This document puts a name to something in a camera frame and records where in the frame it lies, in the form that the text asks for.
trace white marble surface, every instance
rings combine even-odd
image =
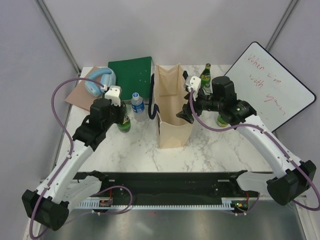
[[[223,76],[230,65],[211,66],[211,77]],[[189,75],[199,76],[204,65],[183,65]],[[91,67],[84,67],[82,77]],[[196,121],[190,138],[184,147],[159,149],[157,147],[156,120],[136,122],[130,105],[128,115],[131,130],[122,133],[114,124],[107,132],[106,139],[80,168],[80,172],[237,172],[271,171],[259,152],[235,130],[211,132]],[[67,129],[74,134],[88,114],[73,106]],[[200,117],[207,125],[219,128],[217,113],[203,112]],[[61,155],[69,150],[66,136],[60,150]]]

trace green folder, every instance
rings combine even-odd
[[[108,63],[116,75],[116,85],[122,88],[122,100],[130,100],[133,93],[149,98],[151,67],[151,56]]]

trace headphone ear cup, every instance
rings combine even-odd
[[[115,86],[116,85],[116,81],[117,81],[117,76],[115,74],[115,72],[111,69],[111,74],[110,74],[110,79],[111,79],[111,85]]]
[[[101,77],[100,83],[102,85],[106,85],[107,87],[112,86],[113,84],[112,84],[111,75],[110,74],[103,74],[102,77]]]
[[[92,81],[85,81],[84,87],[95,98],[101,95],[99,87]]]

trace metal pole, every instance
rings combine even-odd
[[[291,0],[288,7],[284,11],[281,20],[279,21],[278,25],[276,26],[271,38],[269,39],[265,49],[269,52],[273,47],[274,43],[276,42],[277,38],[279,37],[281,31],[283,30],[284,26],[286,25],[289,17],[291,16],[293,10],[296,8],[298,2],[300,0]]]
[[[38,5],[38,7],[40,8],[40,10],[42,11],[42,14],[44,16],[44,18],[46,19],[46,21],[48,22],[51,30],[53,31],[53,34],[55,35],[56,39],[58,40],[58,42],[60,43],[63,51],[65,52],[66,56],[68,57],[69,61],[71,62],[74,70],[76,71],[77,75],[80,76],[81,74],[81,69],[78,66],[74,56],[72,55],[64,37],[62,36],[55,20],[53,19],[53,17],[51,16],[51,13],[47,7],[47,5],[45,4],[44,0],[35,0],[36,4]]]

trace light blue headphones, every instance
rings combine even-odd
[[[114,71],[112,71],[108,67],[100,68],[98,70],[95,70],[92,72],[88,79],[94,80],[95,78],[101,76],[101,84],[106,85],[107,87],[110,87],[112,85],[116,85],[116,74]],[[102,93],[104,93],[104,89],[100,86],[98,87],[94,82],[92,81],[85,81],[84,83],[85,88],[87,91],[94,96],[95,98],[99,97]]]

